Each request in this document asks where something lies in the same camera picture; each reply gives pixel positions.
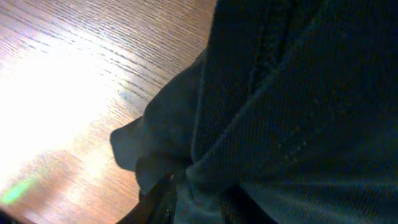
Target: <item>wooden floor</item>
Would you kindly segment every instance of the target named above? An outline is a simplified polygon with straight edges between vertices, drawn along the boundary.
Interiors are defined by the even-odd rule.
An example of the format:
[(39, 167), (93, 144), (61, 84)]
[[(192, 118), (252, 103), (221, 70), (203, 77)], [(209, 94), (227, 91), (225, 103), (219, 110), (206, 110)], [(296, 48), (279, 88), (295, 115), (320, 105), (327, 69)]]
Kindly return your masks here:
[(137, 203), (109, 134), (203, 50), (215, 0), (1, 0), (0, 208), (114, 223)]

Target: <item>black cloth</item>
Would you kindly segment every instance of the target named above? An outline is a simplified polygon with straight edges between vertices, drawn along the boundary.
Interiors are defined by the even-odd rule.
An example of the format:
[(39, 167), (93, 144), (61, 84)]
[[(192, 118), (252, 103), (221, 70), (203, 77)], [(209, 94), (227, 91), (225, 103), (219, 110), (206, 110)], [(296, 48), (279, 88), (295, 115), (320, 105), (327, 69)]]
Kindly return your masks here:
[(246, 222), (235, 186), (278, 223), (397, 222), (397, 4), (220, 0), (116, 161), (144, 193), (176, 173), (174, 223)]

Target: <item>wooden table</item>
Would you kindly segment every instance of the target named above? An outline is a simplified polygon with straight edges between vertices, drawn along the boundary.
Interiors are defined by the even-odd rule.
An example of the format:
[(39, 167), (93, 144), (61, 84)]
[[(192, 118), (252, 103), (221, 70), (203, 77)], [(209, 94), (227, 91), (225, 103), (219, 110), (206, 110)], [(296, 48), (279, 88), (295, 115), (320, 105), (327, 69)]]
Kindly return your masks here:
[(109, 134), (205, 47), (215, 0), (1, 0), (0, 207), (114, 223), (137, 203)]

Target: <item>dark blue fabric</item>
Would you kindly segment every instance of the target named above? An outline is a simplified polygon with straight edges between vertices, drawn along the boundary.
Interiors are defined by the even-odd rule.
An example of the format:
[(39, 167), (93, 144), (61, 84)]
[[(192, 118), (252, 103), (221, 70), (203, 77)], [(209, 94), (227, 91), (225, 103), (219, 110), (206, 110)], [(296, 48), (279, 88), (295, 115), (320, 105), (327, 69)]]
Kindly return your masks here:
[(220, 198), (237, 184), (278, 223), (398, 222), (397, 9), (219, 1), (205, 56), (112, 135), (116, 160), (144, 190), (178, 173), (175, 223), (247, 223)]

